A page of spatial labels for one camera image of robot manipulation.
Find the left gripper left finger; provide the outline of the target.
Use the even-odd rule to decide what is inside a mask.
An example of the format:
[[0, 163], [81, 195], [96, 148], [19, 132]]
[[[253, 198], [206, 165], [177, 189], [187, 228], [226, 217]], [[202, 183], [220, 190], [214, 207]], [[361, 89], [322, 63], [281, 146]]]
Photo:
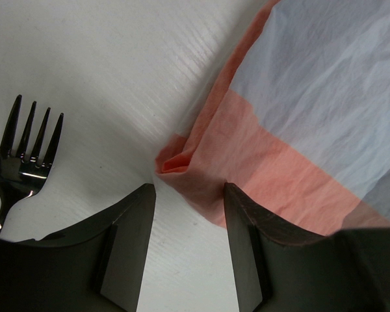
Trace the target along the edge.
[[155, 201], [146, 183], [41, 240], [0, 239], [0, 311], [136, 311]]

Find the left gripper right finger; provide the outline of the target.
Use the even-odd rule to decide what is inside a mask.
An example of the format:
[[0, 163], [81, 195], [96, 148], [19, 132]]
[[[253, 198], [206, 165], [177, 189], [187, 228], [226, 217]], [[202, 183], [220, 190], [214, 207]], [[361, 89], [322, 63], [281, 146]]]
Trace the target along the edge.
[[390, 227], [322, 236], [224, 185], [241, 311], [390, 311]]

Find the black metal fork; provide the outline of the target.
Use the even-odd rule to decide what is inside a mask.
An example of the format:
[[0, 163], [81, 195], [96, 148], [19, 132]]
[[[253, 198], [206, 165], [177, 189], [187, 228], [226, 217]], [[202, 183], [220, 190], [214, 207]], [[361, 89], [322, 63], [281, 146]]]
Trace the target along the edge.
[[0, 233], [11, 208], [21, 200], [38, 194], [45, 185], [51, 171], [62, 132], [64, 115], [58, 117], [49, 146], [42, 161], [39, 160], [49, 119], [47, 108], [30, 157], [26, 157], [31, 134], [36, 102], [32, 103], [16, 154], [12, 154], [18, 125], [22, 95], [18, 95], [10, 111], [0, 144]]

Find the checkered orange blue cloth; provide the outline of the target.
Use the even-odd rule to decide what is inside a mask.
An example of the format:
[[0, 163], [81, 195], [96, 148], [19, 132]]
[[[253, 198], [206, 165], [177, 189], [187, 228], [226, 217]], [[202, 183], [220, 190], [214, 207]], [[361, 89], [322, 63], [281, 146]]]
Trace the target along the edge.
[[312, 232], [390, 226], [390, 1], [269, 1], [157, 176], [212, 223], [225, 182]]

